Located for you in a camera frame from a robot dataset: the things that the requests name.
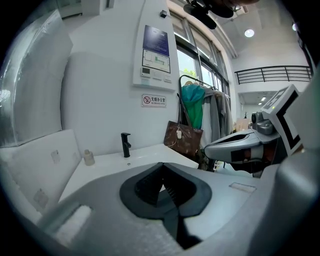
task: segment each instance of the sink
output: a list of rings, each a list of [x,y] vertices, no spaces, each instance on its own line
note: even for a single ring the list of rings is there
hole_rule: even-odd
[[[94,157],[95,164],[86,166],[81,160],[68,181],[59,202],[71,195],[85,184],[103,176],[158,162],[175,163],[198,168],[199,164],[175,152],[164,144],[130,150],[130,157],[124,158],[123,152]]]

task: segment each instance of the plastic cover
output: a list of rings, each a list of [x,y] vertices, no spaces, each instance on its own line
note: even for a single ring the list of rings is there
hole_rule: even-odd
[[[62,129],[61,84],[72,46],[58,10],[14,39],[0,71],[0,148]]]

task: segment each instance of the ceiling light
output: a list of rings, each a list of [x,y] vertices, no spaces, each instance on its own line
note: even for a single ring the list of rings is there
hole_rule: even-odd
[[[245,35],[247,38],[253,37],[254,34],[255,34],[255,32],[254,32],[252,29],[247,29],[247,30],[244,32],[244,35]]]

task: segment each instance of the tree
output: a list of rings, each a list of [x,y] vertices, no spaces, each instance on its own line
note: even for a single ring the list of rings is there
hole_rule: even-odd
[[[185,69],[183,70],[183,72],[186,73],[186,74],[188,74],[188,75],[190,75],[191,77],[197,78],[197,77],[196,77],[196,72],[195,72],[194,70],[190,70],[190,71],[189,71],[187,68],[185,68]]]

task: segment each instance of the teal cloth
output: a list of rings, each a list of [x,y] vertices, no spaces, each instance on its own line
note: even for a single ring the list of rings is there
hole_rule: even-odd
[[[196,84],[182,87],[182,101],[189,115],[193,128],[200,129],[202,125],[202,103],[205,97],[205,89]]]

